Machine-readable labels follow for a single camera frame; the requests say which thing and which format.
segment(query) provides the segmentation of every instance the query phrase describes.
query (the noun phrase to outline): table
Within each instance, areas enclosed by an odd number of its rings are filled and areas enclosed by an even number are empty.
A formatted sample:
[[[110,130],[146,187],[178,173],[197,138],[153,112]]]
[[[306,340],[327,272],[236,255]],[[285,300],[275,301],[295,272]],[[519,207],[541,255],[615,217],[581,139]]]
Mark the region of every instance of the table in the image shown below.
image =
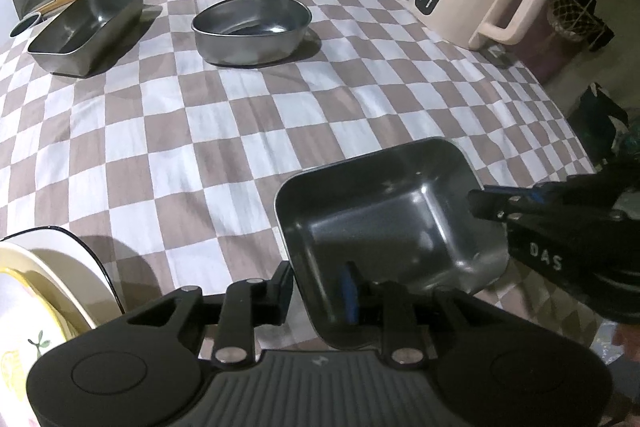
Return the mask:
[[[300,0],[313,13],[291,58],[217,68],[191,19],[221,0],[145,0],[140,27],[86,79],[0,48],[0,235],[60,225],[97,253],[126,306],[196,284],[221,293],[286,257],[282,182],[426,136],[465,151],[485,184],[590,172],[558,108],[516,63],[498,70],[430,32],[406,0]],[[479,296],[589,344],[598,317],[516,262]],[[262,347],[316,337],[296,292]]]

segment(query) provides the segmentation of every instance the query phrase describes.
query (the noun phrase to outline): stacked plates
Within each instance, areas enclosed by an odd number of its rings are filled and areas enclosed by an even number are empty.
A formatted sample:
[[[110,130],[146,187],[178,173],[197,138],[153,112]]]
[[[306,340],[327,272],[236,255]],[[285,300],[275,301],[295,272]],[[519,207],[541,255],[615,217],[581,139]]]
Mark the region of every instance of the stacked plates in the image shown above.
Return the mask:
[[[36,427],[25,382],[44,353],[124,312],[104,267],[58,227],[0,241],[0,425]]]

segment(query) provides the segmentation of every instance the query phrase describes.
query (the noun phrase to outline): silver screw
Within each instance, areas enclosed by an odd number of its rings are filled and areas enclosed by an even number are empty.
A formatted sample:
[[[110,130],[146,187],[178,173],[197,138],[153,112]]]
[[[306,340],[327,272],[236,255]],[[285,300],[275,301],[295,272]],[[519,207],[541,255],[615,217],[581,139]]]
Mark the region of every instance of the silver screw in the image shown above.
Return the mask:
[[[418,363],[424,358],[424,353],[413,347],[401,347],[391,353],[391,358],[398,363]]]
[[[622,210],[612,210],[609,213],[609,217],[614,221],[622,221],[623,219],[625,219],[626,214]]]
[[[223,347],[216,351],[216,360],[222,363],[238,363],[246,358],[246,351],[242,347]]]

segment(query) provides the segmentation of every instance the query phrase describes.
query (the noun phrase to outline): kettle handle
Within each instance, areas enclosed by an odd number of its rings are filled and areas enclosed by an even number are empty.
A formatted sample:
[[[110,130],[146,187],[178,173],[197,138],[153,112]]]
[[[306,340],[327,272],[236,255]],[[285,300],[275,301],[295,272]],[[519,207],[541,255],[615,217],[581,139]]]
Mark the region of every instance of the kettle handle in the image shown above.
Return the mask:
[[[471,49],[478,49],[481,46],[481,36],[489,37],[502,44],[517,44],[522,40],[534,19],[540,13],[546,0],[522,0],[509,25],[506,28],[498,28],[495,23],[510,1],[494,1],[469,41]]]

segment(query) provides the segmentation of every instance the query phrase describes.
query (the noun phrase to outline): ribbed gray plate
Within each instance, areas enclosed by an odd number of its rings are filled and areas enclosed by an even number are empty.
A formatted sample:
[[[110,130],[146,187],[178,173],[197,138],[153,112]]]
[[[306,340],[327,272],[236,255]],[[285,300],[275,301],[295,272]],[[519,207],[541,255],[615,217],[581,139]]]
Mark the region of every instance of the ribbed gray plate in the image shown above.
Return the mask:
[[[424,374],[390,369],[374,351],[267,351],[255,367],[214,378],[174,425],[469,427]]]

